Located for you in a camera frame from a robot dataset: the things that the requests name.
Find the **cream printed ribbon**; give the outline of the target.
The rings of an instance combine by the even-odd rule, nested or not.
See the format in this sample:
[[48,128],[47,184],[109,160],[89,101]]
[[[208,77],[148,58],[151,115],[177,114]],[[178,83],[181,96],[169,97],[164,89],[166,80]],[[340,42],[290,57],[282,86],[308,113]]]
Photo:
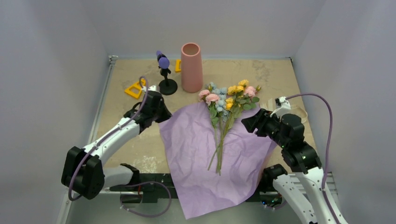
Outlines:
[[308,121],[308,113],[298,105],[292,105],[286,97],[280,97],[268,100],[267,103],[260,103],[260,108],[274,112],[274,116],[281,118],[285,114],[294,114],[301,118],[301,122]]

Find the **pink flower bouquet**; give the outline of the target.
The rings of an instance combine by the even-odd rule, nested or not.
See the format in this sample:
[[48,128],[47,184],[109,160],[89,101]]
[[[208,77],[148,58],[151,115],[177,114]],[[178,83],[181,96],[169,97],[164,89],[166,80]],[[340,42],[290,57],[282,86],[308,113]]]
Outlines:
[[216,148],[208,169],[211,168],[214,159],[217,159],[215,173],[218,175],[221,175],[225,137],[244,111],[250,111],[258,107],[257,103],[260,99],[257,94],[261,89],[261,86],[250,86],[249,81],[244,79],[237,85],[228,88],[219,88],[215,83],[210,82],[199,93],[199,100],[207,104],[211,125],[214,129]]

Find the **pink and purple wrapping paper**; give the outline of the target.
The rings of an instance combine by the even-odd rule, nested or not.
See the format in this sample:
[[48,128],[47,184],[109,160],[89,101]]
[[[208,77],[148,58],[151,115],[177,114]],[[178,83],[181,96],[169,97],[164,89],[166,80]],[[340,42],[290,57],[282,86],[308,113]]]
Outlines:
[[262,165],[275,148],[268,137],[249,133],[236,119],[224,139],[216,172],[219,130],[205,103],[194,103],[159,124],[172,181],[186,219],[230,208],[250,198]]

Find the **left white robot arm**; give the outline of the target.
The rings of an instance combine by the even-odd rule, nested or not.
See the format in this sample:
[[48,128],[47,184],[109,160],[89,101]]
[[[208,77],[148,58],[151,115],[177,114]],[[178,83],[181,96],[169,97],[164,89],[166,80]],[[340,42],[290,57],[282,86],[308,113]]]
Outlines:
[[153,85],[143,89],[139,109],[126,112],[121,120],[106,134],[83,148],[72,147],[67,155],[61,183],[68,187],[69,200],[80,197],[95,198],[102,189],[122,185],[133,191],[139,186],[139,171],[131,165],[103,168],[106,162],[132,138],[139,136],[152,123],[168,120],[172,114],[167,109],[162,94]]

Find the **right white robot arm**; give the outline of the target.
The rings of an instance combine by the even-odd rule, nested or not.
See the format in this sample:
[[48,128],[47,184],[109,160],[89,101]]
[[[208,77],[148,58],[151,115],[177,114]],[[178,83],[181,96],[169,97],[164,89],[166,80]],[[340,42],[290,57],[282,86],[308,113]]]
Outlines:
[[265,109],[242,119],[249,133],[269,137],[281,147],[283,160],[299,180],[302,193],[285,168],[276,164],[263,170],[261,183],[278,191],[304,224],[345,224],[347,221],[327,187],[324,170],[315,149],[304,140],[304,125],[295,114],[277,117]]

